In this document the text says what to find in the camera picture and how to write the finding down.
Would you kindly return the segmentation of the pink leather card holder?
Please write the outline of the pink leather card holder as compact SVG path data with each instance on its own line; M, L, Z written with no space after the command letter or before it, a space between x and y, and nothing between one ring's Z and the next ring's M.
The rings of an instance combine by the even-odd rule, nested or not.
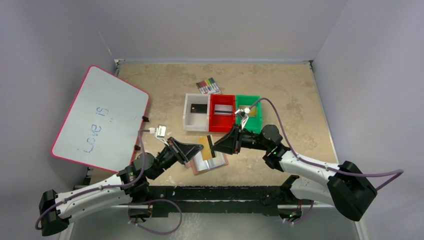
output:
M198 152L189 162L184 164L184 167L191 169L192 173L197 176L228 164L227 157L223 153L218 152L214 158L203 159L203 155Z

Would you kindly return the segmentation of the orange credit card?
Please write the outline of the orange credit card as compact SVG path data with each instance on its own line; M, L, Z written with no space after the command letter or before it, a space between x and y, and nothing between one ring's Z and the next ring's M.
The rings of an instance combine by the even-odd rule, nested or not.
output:
M216 153L212 150L213 138L211 135L199 137L198 143L203 146L200 153L204 161L211 160L216 157Z

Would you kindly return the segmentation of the red plastic bin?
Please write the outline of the red plastic bin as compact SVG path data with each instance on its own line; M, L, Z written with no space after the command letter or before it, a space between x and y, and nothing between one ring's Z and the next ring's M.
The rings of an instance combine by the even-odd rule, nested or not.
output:
M235 117L235 95L212 94L210 96L209 106L209 127L210 132L227 133L236 121ZM232 105L232 115L215 115L215 105Z

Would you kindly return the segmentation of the green plastic bin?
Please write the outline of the green plastic bin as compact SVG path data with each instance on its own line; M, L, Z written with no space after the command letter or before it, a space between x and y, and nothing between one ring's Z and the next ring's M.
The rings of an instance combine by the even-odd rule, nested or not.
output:
M239 109L239 105L248 105L251 106L254 102L260 99L258 95L236 95L235 96L235 109ZM263 113L261 102L258 102L256 105L257 116L249 117L245 125L245 129L259 134L262 130L263 124Z

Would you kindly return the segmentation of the white plastic bin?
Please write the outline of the white plastic bin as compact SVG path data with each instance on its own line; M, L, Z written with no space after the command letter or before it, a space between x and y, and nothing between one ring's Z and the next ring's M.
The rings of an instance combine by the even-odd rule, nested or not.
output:
M207 113L191 113L191 104L207 104ZM187 93L185 95L182 127L187 132L208 132L210 114L210 94Z

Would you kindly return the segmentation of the red framed whiteboard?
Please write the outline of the red framed whiteboard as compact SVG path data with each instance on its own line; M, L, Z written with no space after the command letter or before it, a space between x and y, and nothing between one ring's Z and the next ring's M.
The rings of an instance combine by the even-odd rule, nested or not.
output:
M92 65L51 147L51 155L110 172L128 166L150 101L144 90Z

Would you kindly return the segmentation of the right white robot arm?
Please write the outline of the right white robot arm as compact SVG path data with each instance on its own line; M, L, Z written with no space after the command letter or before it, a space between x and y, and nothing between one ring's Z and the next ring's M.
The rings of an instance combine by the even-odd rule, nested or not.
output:
M264 151L263 160L268 167L291 174L280 187L280 196L288 204L296 200L324 203L357 222L378 194L352 162L335 164L295 156L283 144L283 137L275 125L268 124L260 133L254 133L234 124L211 147L213 151L228 155L239 154L242 148Z

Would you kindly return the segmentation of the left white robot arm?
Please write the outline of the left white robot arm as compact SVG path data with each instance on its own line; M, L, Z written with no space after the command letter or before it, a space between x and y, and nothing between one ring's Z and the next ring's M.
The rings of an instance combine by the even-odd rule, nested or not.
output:
M159 177L175 163L188 163L203 145L182 143L169 137L157 155L140 146L140 155L130 165L98 183L68 192L47 190L39 202L39 217L35 229L42 236L58 234L70 223L100 210L134 201L138 205L151 203L149 180Z

